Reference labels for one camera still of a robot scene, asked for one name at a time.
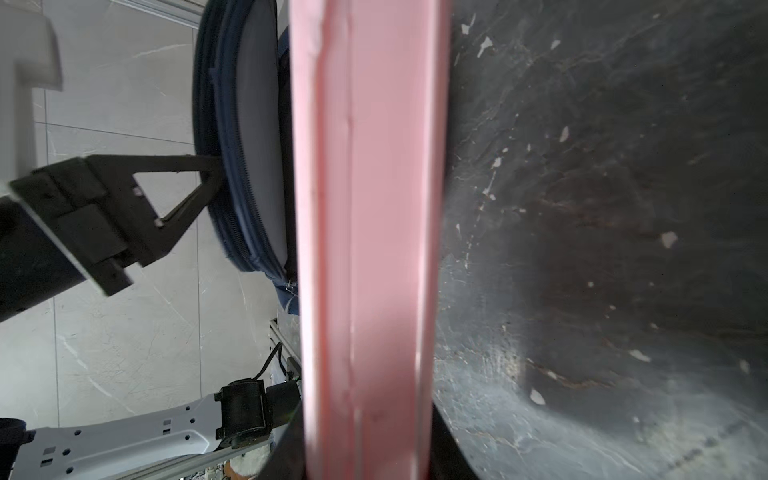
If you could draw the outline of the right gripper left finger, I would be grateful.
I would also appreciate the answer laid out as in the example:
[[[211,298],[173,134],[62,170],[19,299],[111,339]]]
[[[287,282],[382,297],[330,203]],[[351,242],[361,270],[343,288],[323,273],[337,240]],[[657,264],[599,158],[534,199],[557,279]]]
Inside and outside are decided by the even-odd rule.
[[[259,472],[258,480],[304,480],[306,452],[303,405],[299,403],[276,449]]]

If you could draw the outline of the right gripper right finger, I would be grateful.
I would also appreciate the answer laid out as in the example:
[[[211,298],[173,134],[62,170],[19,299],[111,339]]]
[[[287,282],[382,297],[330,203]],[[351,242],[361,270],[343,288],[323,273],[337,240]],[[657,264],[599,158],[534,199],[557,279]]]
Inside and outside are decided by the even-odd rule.
[[[478,480],[436,404],[432,405],[429,480]]]

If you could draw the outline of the navy blue student backpack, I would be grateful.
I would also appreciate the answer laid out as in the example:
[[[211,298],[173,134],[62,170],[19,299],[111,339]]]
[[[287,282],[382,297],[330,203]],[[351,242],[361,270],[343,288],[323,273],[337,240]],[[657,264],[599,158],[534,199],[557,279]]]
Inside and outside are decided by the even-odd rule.
[[[299,312],[290,35],[274,1],[210,1],[196,42],[195,151],[218,156],[226,180],[208,205],[242,272],[261,272],[283,310]]]

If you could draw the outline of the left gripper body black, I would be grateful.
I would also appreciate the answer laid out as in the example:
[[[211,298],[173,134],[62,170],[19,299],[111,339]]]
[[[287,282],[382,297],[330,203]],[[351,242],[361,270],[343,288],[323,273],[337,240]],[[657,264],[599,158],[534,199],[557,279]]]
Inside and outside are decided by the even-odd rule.
[[[132,176],[46,167],[1,199],[1,318],[7,321],[85,281],[106,296],[131,286],[127,228]]]

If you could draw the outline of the pink pencil case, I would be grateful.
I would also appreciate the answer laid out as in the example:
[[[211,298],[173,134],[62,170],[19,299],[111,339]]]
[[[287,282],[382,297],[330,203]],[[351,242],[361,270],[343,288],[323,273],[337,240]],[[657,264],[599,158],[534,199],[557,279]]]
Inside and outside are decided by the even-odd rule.
[[[290,7],[311,479],[429,469],[447,1]]]

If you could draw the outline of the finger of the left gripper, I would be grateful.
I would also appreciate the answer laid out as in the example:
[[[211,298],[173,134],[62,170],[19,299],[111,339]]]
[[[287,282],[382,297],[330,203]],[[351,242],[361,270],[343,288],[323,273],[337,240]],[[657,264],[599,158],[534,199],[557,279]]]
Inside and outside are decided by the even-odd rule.
[[[142,266],[170,253],[225,183],[218,156],[92,155],[86,164],[106,191],[100,205]]]

